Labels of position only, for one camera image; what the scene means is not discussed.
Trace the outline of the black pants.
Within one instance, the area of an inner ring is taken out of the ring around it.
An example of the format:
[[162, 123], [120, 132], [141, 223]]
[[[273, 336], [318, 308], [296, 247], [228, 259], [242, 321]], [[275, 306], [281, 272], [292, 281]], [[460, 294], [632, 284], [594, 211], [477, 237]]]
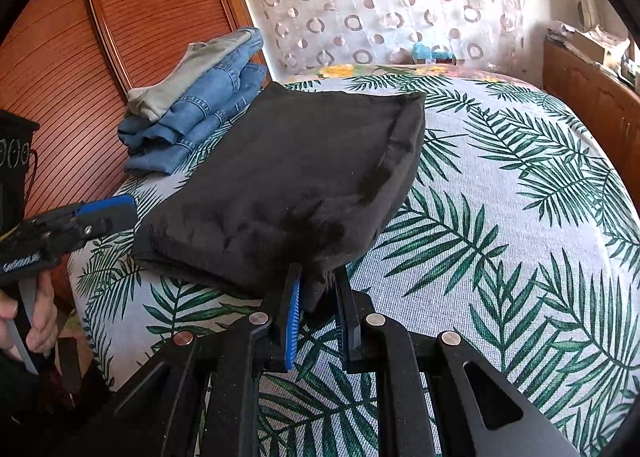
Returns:
[[314, 311], [335, 269], [371, 249], [407, 197], [424, 132], [420, 94], [270, 84], [186, 185], [143, 219], [132, 257], [252, 298], [299, 265], [300, 301]]

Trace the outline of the folded blue jeans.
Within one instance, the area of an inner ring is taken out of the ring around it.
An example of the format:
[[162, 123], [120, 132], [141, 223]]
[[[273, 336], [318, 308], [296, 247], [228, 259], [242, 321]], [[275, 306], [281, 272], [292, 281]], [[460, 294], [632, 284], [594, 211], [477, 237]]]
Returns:
[[255, 64], [262, 32], [198, 78], [156, 122], [131, 116], [117, 128], [126, 146], [128, 175], [174, 173], [221, 125], [245, 110], [260, 92], [267, 68]]

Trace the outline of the folded grey pants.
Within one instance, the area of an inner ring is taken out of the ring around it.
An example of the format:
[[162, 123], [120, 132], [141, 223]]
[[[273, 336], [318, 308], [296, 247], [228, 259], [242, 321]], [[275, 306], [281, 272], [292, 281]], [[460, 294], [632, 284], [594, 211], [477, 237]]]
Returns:
[[207, 42], [190, 43], [166, 78], [154, 85], [134, 87], [128, 92], [127, 114], [150, 122], [160, 120], [198, 78], [255, 34], [255, 28], [245, 27]]

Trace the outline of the wooden sliding wardrobe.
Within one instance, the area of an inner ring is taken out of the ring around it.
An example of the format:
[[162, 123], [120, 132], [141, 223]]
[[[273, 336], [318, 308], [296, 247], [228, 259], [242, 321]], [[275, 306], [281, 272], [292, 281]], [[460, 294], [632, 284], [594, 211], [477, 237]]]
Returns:
[[1, 107], [38, 126], [24, 214], [113, 194], [129, 90], [249, 23], [244, 0], [28, 0], [1, 44]]

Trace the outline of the palm leaf bed sheet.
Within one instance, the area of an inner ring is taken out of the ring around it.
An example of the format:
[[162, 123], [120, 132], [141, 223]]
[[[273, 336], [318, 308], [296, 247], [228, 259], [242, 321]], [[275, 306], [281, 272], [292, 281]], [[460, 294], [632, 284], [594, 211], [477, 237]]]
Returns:
[[[383, 74], [291, 82], [298, 91], [425, 94], [413, 190], [352, 287], [408, 330], [454, 330], [574, 445], [600, 456], [639, 398], [639, 217], [570, 107], [534, 88]], [[68, 263], [82, 330], [114, 391], [188, 328], [222, 330], [256, 310], [157, 276], [133, 233]], [[375, 456], [374, 377], [341, 370], [338, 329], [300, 329], [292, 373], [260, 381], [261, 456]]]

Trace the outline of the floral blanket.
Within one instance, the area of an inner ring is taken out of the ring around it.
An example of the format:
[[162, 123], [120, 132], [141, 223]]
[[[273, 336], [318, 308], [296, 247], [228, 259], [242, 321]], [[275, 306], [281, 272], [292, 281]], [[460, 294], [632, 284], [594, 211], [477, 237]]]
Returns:
[[495, 71], [477, 69], [465, 65], [431, 64], [431, 65], [351, 65], [339, 64], [309, 69], [299, 74], [292, 74], [283, 80], [288, 82], [317, 81], [322, 79], [343, 79], [351, 76], [383, 76], [383, 74], [415, 74], [416, 76], [449, 76], [483, 82], [504, 82], [534, 88], [535, 85], [525, 80], [506, 76]]

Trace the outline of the wooden sideboard cabinet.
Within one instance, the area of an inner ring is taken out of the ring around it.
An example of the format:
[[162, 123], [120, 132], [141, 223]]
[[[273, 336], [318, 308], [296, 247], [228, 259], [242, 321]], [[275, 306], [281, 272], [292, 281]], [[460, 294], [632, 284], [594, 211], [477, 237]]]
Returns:
[[639, 95], [550, 40], [544, 41], [542, 87], [577, 114], [638, 204]]

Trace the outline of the blue toy on box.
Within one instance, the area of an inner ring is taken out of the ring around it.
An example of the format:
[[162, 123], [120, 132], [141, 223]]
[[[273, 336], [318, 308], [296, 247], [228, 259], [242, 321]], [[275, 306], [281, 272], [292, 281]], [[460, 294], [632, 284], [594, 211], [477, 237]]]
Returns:
[[457, 64], [457, 58], [449, 50], [441, 50], [439, 47], [429, 47], [421, 42], [413, 44], [411, 58], [415, 64]]

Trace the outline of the cardboard box on cabinet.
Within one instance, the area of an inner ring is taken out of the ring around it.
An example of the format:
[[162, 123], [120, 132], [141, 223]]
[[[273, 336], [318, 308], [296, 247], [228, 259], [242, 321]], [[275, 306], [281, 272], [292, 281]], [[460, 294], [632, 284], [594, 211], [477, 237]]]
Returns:
[[614, 68], [628, 47], [628, 40], [604, 31], [599, 26], [587, 32], [576, 31], [572, 44], [594, 62]]

